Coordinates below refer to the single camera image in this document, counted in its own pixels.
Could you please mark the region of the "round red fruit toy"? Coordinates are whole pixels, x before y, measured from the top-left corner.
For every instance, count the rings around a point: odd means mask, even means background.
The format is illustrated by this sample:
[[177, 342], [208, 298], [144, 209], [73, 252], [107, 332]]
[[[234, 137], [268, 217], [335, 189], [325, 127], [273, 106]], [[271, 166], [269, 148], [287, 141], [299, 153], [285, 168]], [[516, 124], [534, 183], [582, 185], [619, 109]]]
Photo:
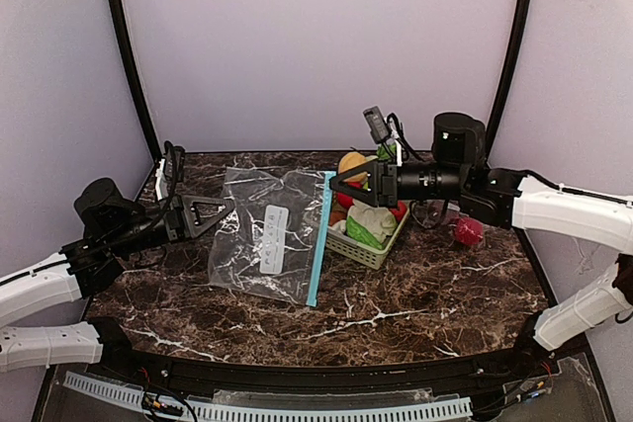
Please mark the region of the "round red fruit toy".
[[337, 202], [346, 210], [353, 206], [353, 198], [342, 193], [336, 193]]

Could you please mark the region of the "clear zip bag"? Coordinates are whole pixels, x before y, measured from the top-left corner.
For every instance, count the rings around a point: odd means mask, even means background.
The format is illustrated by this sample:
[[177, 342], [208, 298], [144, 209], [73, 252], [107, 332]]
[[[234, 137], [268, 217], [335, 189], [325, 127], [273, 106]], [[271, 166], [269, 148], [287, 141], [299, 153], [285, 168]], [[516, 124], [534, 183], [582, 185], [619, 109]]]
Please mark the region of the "clear zip bag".
[[410, 216], [423, 230], [445, 230], [462, 246], [472, 248], [484, 241], [484, 225], [462, 215], [459, 207], [448, 200], [412, 202]]
[[210, 285], [315, 307], [332, 204], [332, 171], [228, 168], [234, 210], [209, 253]]

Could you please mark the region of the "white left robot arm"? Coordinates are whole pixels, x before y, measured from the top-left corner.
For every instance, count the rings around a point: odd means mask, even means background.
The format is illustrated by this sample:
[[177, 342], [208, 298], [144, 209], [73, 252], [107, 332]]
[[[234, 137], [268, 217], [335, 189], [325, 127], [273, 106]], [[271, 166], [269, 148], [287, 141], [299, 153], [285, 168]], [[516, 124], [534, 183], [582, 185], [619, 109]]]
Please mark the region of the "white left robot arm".
[[91, 183], [74, 203], [82, 239], [1, 281], [1, 370], [99, 364], [126, 352], [131, 342], [111, 317], [76, 324], [19, 327], [17, 321], [49, 307], [106, 290], [141, 251], [194, 240], [234, 209], [231, 200], [179, 195], [170, 190], [157, 206], [126, 199], [110, 178]]

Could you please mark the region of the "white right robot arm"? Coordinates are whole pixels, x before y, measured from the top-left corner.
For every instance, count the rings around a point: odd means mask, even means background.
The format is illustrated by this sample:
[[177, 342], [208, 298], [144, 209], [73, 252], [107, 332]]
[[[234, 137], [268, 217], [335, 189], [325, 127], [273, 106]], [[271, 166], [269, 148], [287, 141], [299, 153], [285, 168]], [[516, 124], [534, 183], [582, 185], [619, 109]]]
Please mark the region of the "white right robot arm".
[[400, 201], [455, 201], [489, 226], [541, 230], [605, 245], [616, 262], [563, 302], [529, 317], [515, 346], [547, 353], [632, 308], [632, 200], [555, 184], [529, 170], [491, 168], [485, 125], [462, 113], [433, 120], [432, 162], [374, 159], [329, 181], [336, 193], [374, 208]]

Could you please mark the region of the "white radish with leaves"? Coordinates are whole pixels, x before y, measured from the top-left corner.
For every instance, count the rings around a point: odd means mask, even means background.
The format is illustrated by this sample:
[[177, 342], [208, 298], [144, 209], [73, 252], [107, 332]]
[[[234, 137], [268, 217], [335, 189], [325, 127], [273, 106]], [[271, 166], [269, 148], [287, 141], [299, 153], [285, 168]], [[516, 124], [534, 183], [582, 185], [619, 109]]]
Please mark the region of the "white radish with leaves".
[[397, 159], [397, 147], [393, 143], [381, 143], [376, 152], [380, 160], [395, 161]]

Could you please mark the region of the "yellow peach toy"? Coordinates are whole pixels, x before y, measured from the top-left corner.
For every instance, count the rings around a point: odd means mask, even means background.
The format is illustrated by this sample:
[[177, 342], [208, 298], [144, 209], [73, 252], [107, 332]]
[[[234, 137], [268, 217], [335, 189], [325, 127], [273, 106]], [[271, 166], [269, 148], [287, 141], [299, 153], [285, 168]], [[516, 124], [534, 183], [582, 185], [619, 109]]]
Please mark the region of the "yellow peach toy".
[[367, 162], [365, 155], [357, 151], [350, 151], [346, 153], [338, 162], [338, 173], [347, 172], [353, 168], [363, 165]]

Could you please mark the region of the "white green cabbage toy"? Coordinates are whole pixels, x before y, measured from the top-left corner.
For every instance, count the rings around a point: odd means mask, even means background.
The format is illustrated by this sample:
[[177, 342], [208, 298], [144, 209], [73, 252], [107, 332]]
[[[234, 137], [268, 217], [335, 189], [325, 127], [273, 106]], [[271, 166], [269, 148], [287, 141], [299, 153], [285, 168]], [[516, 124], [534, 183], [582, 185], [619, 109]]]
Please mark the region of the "white green cabbage toy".
[[375, 249], [382, 249], [398, 222], [389, 209], [372, 208], [354, 202], [347, 212], [346, 234], [353, 240]]

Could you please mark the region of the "brown potato toy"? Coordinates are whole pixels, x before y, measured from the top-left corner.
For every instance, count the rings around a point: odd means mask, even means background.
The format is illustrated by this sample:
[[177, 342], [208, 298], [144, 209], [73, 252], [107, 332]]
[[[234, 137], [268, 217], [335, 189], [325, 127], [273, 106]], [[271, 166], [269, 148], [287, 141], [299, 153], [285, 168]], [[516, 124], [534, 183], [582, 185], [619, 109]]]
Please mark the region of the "brown potato toy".
[[329, 226], [334, 226], [342, 220], [346, 220], [347, 214], [345, 211], [332, 211], [329, 216]]

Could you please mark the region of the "white garlic toy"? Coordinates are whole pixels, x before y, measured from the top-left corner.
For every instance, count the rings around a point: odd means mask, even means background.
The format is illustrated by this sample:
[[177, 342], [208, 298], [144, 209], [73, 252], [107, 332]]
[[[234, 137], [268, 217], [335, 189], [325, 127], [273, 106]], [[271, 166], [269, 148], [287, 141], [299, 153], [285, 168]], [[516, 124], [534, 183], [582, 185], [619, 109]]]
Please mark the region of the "white garlic toy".
[[340, 220], [329, 228], [332, 232], [344, 235], [346, 233], [346, 221]]

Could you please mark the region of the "pale green perforated basket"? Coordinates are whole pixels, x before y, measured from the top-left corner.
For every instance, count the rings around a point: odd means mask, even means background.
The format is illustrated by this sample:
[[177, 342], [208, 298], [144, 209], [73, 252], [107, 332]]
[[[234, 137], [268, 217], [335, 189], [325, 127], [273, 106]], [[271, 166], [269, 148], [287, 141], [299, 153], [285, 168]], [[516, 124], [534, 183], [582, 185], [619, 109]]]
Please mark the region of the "pale green perforated basket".
[[[344, 235], [332, 232], [328, 226], [325, 247], [348, 257], [360, 264], [364, 264], [372, 269], [379, 269], [384, 263], [388, 253], [394, 246], [398, 236], [400, 235], [407, 219], [409, 218], [409, 202], [407, 204], [407, 214], [401, 222], [395, 233], [390, 236], [383, 244], [382, 249], [375, 249], [365, 244], [359, 243], [350, 238], [346, 233]], [[334, 211], [343, 211], [340, 205], [336, 205]]]

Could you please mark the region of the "black table edge rail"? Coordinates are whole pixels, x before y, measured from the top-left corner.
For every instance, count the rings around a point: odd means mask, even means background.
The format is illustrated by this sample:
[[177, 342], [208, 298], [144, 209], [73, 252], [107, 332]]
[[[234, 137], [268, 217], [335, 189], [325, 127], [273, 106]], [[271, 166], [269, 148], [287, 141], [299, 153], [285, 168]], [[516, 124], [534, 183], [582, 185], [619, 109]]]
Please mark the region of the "black table edge rail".
[[221, 390], [290, 394], [352, 394], [429, 387], [494, 398], [505, 383], [544, 377], [558, 365], [519, 362], [511, 350], [421, 363], [366, 367], [263, 367], [167, 357], [121, 346], [87, 372], [125, 382], [148, 383], [181, 395], [211, 396]]

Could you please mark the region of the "black left frame post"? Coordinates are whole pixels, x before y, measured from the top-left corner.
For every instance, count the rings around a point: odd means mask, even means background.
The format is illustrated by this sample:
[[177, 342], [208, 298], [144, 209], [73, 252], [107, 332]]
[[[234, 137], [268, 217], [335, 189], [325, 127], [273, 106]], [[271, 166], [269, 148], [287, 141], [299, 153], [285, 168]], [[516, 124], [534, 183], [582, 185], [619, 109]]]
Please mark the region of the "black left frame post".
[[117, 46], [133, 100], [142, 136], [153, 162], [161, 156], [161, 148], [141, 85], [123, 0], [108, 0]]

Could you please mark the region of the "black frame post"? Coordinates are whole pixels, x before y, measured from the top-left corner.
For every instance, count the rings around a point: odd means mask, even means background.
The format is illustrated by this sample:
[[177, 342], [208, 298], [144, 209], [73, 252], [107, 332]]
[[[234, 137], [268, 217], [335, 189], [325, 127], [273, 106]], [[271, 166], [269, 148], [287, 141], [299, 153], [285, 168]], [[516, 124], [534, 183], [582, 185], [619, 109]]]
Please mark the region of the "black frame post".
[[153, 162], [161, 156], [161, 148], [141, 85], [123, 0], [108, 0], [117, 46], [133, 100], [142, 136]]
[[489, 130], [498, 128], [501, 122], [522, 45], [530, 2], [531, 0], [516, 0], [515, 2], [505, 57], [488, 121]]

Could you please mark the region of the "black right frame post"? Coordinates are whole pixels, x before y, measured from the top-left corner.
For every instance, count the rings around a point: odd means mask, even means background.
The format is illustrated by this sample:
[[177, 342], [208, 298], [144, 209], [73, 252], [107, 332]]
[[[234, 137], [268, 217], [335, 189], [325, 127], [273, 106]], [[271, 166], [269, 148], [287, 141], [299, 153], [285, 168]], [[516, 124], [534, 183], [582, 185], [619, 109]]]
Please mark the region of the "black right frame post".
[[531, 0], [516, 0], [515, 2], [505, 57], [488, 121], [489, 130], [498, 128], [501, 122], [522, 45], [530, 2]]

